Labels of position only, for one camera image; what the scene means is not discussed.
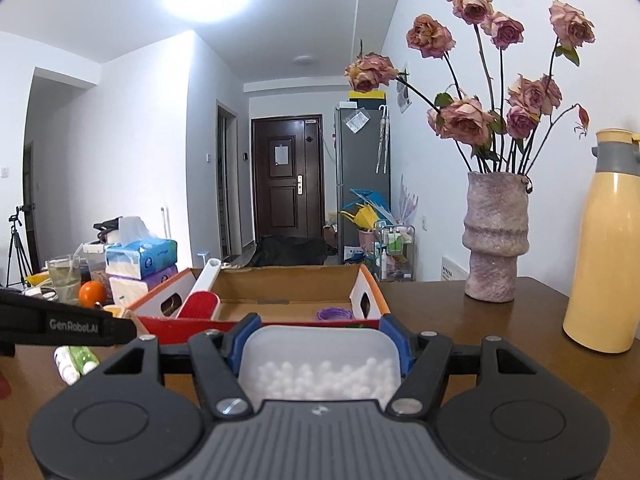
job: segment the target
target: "vase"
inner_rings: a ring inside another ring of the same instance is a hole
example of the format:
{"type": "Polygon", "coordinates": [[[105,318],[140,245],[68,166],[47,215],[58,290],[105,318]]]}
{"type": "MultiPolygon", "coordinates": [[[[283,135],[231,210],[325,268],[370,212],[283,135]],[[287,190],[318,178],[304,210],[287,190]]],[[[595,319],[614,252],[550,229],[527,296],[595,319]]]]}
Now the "vase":
{"type": "Polygon", "coordinates": [[[518,256],[529,250],[529,180],[513,173],[468,174],[465,233],[471,250],[465,293],[479,301],[506,303],[515,295],[518,256]]]}

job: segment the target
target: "purple coil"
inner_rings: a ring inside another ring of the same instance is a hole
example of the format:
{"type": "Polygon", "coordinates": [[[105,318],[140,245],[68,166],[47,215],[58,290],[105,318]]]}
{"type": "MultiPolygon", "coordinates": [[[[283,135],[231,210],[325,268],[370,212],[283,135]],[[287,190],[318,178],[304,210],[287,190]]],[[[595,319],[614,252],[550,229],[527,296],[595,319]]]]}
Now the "purple coil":
{"type": "Polygon", "coordinates": [[[350,320],[353,318],[353,312],[340,306],[329,306],[316,312],[316,317],[320,321],[338,321],[350,320]]]}

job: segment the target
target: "white ceiling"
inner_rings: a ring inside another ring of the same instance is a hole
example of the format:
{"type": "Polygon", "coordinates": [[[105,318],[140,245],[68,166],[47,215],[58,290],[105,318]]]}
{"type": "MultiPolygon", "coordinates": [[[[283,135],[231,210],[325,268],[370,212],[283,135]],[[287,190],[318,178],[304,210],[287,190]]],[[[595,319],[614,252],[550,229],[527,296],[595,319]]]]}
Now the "white ceiling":
{"type": "Polygon", "coordinates": [[[382,47],[396,2],[252,0],[239,14],[203,26],[174,18],[162,0],[3,0],[0,30],[107,62],[194,28],[249,82],[341,74],[354,37],[365,40],[367,52],[382,47]],[[317,62],[294,65],[300,55],[317,62]]]}

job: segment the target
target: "tissue package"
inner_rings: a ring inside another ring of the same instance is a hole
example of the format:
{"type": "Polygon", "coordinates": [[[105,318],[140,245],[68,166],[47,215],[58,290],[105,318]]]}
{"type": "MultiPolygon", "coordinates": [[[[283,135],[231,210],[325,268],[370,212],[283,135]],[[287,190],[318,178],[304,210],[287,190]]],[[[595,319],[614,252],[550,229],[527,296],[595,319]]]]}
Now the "tissue package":
{"type": "Polygon", "coordinates": [[[111,276],[109,283],[113,291],[113,301],[119,306],[129,306],[176,274],[178,274],[178,267],[171,266],[142,280],[111,276]]]}
{"type": "Polygon", "coordinates": [[[137,240],[127,246],[110,246],[105,251],[107,274],[142,280],[178,261],[175,240],[149,238],[137,240]]]}

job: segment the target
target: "orange fruit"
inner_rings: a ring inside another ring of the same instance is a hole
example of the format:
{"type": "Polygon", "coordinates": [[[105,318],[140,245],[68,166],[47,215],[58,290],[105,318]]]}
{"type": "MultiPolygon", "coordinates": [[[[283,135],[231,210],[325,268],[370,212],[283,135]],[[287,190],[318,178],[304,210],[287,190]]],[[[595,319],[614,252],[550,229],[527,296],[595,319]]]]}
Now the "orange fruit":
{"type": "Polygon", "coordinates": [[[86,282],[80,287],[78,300],[82,306],[91,308],[96,303],[104,304],[107,301],[107,291],[100,282],[86,282]]]}

